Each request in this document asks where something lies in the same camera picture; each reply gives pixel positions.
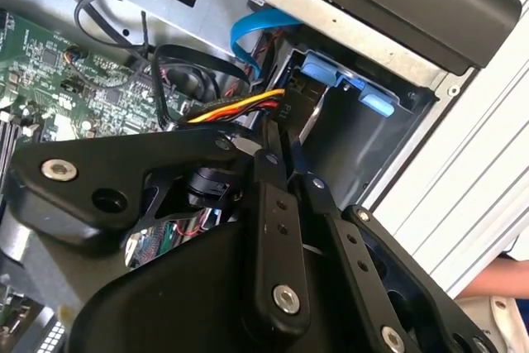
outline electronic component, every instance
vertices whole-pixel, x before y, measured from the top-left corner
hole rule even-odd
[[[41,120],[42,132],[39,136],[47,141],[55,141],[58,137],[95,136],[95,130],[83,129],[84,121],[97,126],[97,136],[159,130],[150,95],[150,75],[140,74],[123,90],[92,90],[67,63],[60,62],[63,54],[68,54],[74,62],[80,61],[75,66],[95,84],[112,86],[122,83],[133,71],[90,53],[24,18],[11,13],[7,15],[10,29],[0,36],[0,81],[6,82],[0,109],[7,109],[21,117],[26,105],[32,103],[35,111],[31,111],[31,117]],[[177,118],[187,109],[201,105],[175,92],[168,84],[164,85],[164,89],[171,114]],[[54,123],[43,122],[45,119],[53,121],[57,113],[69,119],[72,131],[64,133],[61,127],[62,132],[57,134],[58,127]],[[123,131],[122,127],[127,122],[134,127]]]
[[[17,75],[17,74],[14,74],[14,73],[10,73],[9,74],[9,81],[13,84],[18,84],[18,80],[20,79],[20,77]]]
[[[81,94],[86,89],[85,84],[81,81],[81,79],[73,76],[71,78],[68,78],[62,82],[60,82],[60,87],[72,94]]]
[[[326,85],[296,71],[288,81],[288,90],[275,111],[279,126],[300,134],[322,98]]]
[[[45,49],[42,53],[42,62],[46,65],[55,67],[58,59],[59,55],[52,50]]]
[[[108,90],[105,99],[112,105],[117,105],[119,100],[122,98],[122,94],[118,90]]]

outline red wire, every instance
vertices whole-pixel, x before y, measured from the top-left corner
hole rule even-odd
[[[198,234],[200,229],[204,226],[206,223],[207,217],[206,217],[206,210],[202,211],[202,214],[200,215],[200,220],[198,222],[198,226],[195,227],[192,231],[183,231],[180,229],[180,222],[176,222],[176,232],[184,237],[194,237]]]
[[[277,102],[266,101],[264,103],[261,103],[259,105],[259,108],[262,108],[262,107],[277,107],[277,106],[278,106]],[[237,109],[230,109],[229,111],[223,111],[223,112],[215,113],[214,115],[212,115],[208,119],[206,119],[206,122],[212,122],[213,120],[220,119],[221,117],[236,115],[240,111],[241,111],[241,109],[238,107]]]
[[[275,32],[272,35],[272,38],[268,41],[268,43],[264,44],[260,49],[256,51],[255,56],[260,55],[261,53],[264,53],[265,51],[268,51],[272,43],[274,43],[278,38],[280,38],[283,35],[283,33],[284,33],[283,30],[279,30]],[[250,74],[252,71],[253,71],[253,68],[251,67],[251,65],[247,65],[245,67],[245,75],[248,76],[248,78],[250,78]],[[239,84],[239,80],[235,81],[230,86],[230,88],[224,93],[224,97],[230,97],[233,94],[233,92],[236,90],[238,84]]]

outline green circuit board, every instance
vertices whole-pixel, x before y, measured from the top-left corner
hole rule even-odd
[[[32,123],[43,141],[158,131],[149,74],[121,90],[93,90],[64,60],[75,46],[22,17],[0,12],[0,120]],[[76,62],[96,84],[114,86],[132,74],[97,54]],[[178,118],[199,104],[167,85],[169,111]],[[28,127],[25,132],[31,134]]]

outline black metal arm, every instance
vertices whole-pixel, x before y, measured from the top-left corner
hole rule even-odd
[[[295,136],[263,136],[241,150],[200,126],[13,156],[12,222],[86,272],[197,206],[238,219],[86,293],[67,351],[496,351],[371,213],[340,214]]]

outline hex bolt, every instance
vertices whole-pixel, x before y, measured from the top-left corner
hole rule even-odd
[[[403,339],[391,327],[382,327],[382,338],[393,353],[404,353],[406,351]]]
[[[358,218],[360,218],[361,221],[368,222],[369,221],[369,215],[364,210],[357,210],[356,215]]]
[[[231,146],[226,140],[216,140],[215,144],[222,150],[230,150]]]
[[[476,344],[476,346],[478,347],[479,351],[481,353],[490,353],[490,350],[488,349],[488,347],[484,344],[483,341],[481,341],[478,337],[474,337],[474,343]]]
[[[283,312],[296,314],[299,312],[299,297],[288,285],[278,285],[272,292],[274,302]]]
[[[274,155],[266,155],[266,159],[273,165],[277,165],[278,163],[278,160],[276,159]]]
[[[325,188],[325,184],[323,183],[323,181],[319,178],[315,178],[312,180],[312,183],[318,188],[318,189],[323,189]]]
[[[54,181],[68,182],[77,177],[77,168],[69,161],[52,159],[42,164],[41,173]]]

